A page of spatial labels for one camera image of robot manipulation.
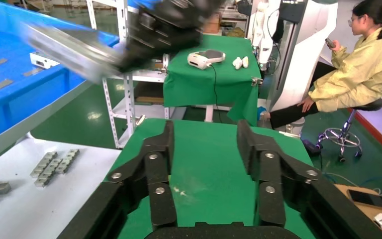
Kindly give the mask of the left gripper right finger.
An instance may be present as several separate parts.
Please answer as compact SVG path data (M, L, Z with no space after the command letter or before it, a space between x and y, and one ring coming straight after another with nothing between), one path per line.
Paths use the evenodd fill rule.
M283 228L285 206L300 212L319 239L382 239L380 229L314 167L284 153L270 136L237 123L237 146L257 185L254 222Z

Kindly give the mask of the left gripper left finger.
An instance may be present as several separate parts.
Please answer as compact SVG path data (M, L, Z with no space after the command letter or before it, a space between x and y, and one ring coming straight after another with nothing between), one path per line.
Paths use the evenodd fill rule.
M60 239L116 239L128 214L149 197L153 230L176 227L177 212L169 185L174 158L174 124L144 140L139 154L112 170L59 234Z

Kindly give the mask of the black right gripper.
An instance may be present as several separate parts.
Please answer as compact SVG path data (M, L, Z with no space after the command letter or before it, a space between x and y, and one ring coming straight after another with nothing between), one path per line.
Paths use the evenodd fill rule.
M200 28L219 10L224 0L163 0L159 8L140 8L129 26L129 36L117 62L119 72L147 67L152 59L176 54L201 43Z

